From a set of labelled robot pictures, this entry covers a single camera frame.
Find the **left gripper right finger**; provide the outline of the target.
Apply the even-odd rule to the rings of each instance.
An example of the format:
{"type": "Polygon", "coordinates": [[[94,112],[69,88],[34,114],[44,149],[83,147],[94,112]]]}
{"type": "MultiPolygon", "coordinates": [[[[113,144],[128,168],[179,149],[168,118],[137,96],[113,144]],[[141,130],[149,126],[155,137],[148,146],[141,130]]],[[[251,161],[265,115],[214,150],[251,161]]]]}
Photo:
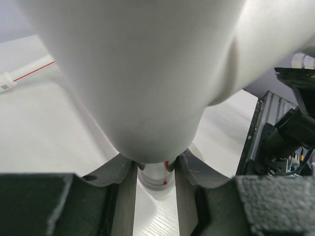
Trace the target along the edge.
{"type": "Polygon", "coordinates": [[[182,236],[312,236],[313,177],[228,178],[190,151],[175,164],[182,236]]]}

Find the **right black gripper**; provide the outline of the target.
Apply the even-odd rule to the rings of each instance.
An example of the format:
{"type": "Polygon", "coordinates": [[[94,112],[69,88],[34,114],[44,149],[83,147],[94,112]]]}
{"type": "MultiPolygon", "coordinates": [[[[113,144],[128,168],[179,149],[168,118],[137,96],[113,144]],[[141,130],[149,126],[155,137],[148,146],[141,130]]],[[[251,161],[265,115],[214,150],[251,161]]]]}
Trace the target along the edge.
{"type": "Polygon", "coordinates": [[[275,158],[287,158],[299,147],[315,147],[315,71],[275,68],[277,79],[291,88],[298,106],[290,109],[266,138],[266,151],[275,158]]]}

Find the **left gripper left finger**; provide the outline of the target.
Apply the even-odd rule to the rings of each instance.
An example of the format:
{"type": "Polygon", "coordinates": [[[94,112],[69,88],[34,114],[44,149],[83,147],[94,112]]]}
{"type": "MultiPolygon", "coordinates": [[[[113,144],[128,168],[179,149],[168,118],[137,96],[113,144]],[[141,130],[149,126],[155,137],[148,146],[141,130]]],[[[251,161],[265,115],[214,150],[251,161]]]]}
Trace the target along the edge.
{"type": "Polygon", "coordinates": [[[1,174],[3,236],[130,236],[137,182],[135,162],[117,155],[95,171],[1,174]]]}

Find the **white PVC pipe frame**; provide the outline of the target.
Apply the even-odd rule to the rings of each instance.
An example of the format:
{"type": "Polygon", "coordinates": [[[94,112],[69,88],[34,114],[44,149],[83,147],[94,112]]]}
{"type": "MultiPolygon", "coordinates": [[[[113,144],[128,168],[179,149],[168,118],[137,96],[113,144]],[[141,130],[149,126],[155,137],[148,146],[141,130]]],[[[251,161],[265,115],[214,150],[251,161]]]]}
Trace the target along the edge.
{"type": "Polygon", "coordinates": [[[301,49],[312,0],[19,0],[114,148],[171,161],[219,104],[301,49]]]}

